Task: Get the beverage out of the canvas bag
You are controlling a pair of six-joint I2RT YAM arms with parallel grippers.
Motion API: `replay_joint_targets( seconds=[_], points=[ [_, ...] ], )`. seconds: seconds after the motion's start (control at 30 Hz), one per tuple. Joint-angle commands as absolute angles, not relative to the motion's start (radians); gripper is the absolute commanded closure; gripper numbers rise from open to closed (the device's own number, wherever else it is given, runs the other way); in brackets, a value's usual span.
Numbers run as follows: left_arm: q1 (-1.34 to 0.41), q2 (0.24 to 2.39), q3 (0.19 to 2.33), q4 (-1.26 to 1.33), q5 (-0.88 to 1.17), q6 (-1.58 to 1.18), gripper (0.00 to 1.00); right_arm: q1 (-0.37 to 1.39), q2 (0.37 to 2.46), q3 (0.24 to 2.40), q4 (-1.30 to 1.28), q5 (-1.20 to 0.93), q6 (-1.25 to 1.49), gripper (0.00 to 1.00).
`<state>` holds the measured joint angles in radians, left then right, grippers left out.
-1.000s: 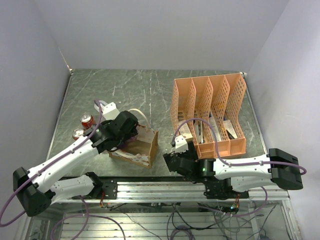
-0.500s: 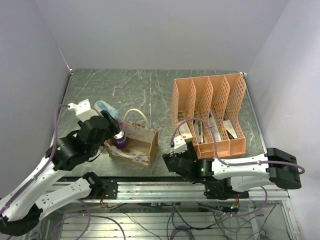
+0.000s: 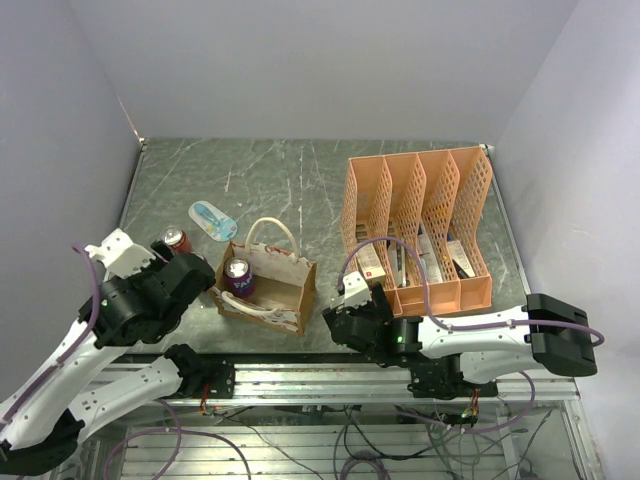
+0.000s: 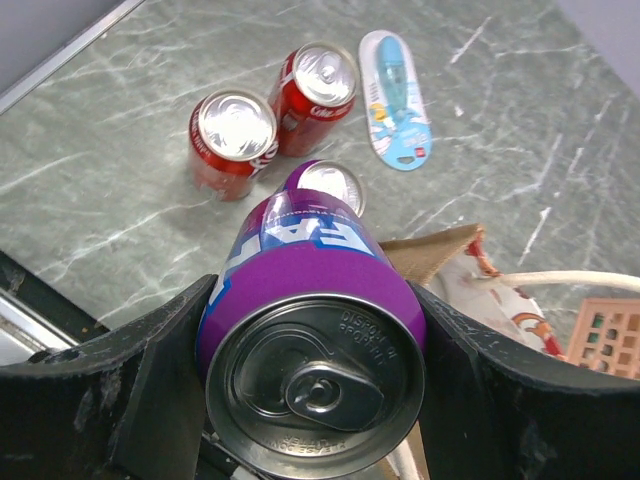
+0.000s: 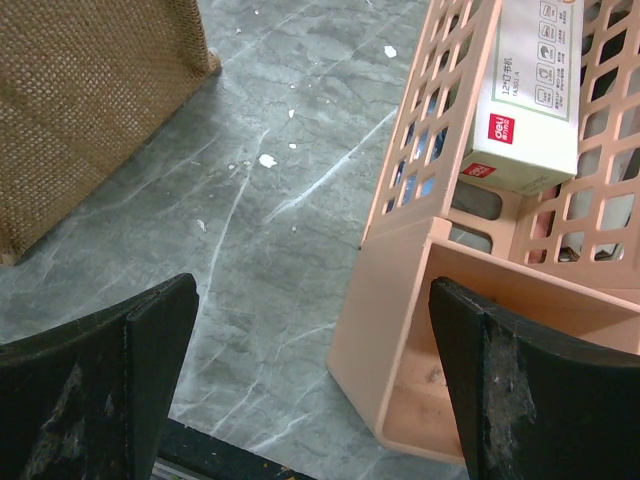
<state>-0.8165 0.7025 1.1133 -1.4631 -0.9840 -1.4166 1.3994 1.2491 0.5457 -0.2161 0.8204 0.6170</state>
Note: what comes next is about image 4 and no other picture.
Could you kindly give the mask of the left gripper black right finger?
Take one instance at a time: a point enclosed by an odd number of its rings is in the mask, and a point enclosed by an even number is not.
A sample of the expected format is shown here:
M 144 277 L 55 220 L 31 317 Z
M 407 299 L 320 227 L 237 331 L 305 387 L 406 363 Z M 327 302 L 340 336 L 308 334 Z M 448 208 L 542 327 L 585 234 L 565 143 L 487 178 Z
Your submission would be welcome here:
M 636 479 L 639 384 L 539 353 L 413 289 L 433 479 Z

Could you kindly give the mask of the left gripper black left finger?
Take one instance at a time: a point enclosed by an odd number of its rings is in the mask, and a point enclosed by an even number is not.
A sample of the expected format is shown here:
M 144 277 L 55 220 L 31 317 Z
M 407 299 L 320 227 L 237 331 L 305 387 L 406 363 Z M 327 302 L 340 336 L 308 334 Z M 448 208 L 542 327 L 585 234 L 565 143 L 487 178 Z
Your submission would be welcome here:
M 192 479 L 205 423 L 195 337 L 205 275 L 154 311 L 1 369 L 4 479 Z

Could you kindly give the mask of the brown canvas tote bag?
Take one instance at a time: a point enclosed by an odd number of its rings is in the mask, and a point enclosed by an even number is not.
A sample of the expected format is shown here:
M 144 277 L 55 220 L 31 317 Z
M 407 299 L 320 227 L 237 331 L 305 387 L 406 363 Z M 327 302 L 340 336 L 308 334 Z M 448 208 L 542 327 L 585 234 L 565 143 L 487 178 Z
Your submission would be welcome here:
M 466 225 L 425 237 L 391 240 L 382 247 L 400 274 L 463 315 L 539 353 L 567 361 L 550 324 L 525 285 L 619 282 L 639 286 L 636 278 L 586 271 L 505 275 L 483 250 L 484 231 Z M 419 424 L 390 458 L 404 479 L 430 477 Z

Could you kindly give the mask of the purple soda can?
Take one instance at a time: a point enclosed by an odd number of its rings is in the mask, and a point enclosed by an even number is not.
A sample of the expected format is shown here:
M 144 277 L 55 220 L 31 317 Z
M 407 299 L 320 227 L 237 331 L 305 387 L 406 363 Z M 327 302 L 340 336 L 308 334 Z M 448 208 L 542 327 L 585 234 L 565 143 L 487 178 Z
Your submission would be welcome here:
M 358 177 L 345 166 L 330 160 L 309 160 L 295 168 L 279 191 L 312 189 L 346 203 L 359 217 L 366 205 L 366 192 Z
M 244 221 L 196 337 L 226 448 L 267 474 L 331 479 L 389 454 L 425 391 L 426 320 L 355 212 L 277 192 Z

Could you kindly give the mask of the silver top soda can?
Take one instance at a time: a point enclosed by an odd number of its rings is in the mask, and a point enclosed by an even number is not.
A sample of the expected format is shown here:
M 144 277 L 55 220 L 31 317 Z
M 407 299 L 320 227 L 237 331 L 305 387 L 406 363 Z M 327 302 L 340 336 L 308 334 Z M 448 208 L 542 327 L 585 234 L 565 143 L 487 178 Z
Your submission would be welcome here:
M 275 113 L 252 91 L 218 90 L 192 111 L 188 144 L 196 187 L 212 190 L 220 201 L 243 199 L 278 152 Z

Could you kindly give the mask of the red soda can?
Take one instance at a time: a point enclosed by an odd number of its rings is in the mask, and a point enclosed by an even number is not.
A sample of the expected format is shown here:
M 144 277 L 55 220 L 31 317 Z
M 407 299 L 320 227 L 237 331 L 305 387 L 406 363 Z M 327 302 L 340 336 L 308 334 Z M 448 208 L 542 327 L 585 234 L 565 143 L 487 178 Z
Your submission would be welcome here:
M 304 157 L 353 109 L 358 69 L 341 46 L 307 43 L 290 53 L 269 95 L 278 124 L 279 153 Z

